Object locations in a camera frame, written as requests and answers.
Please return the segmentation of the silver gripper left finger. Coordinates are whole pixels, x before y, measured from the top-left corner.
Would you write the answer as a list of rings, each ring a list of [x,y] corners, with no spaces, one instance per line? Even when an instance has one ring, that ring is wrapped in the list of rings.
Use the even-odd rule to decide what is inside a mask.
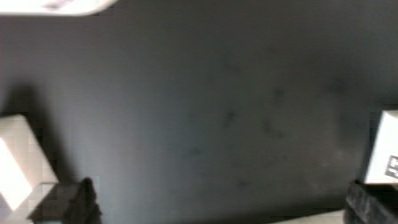
[[[55,185],[34,212],[34,224],[102,224],[102,209],[93,179]]]

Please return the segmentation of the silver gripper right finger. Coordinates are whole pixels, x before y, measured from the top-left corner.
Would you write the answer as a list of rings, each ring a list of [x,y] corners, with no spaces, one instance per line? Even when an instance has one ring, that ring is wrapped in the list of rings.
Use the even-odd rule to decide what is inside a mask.
[[[398,224],[398,190],[391,185],[350,183],[345,224]]]

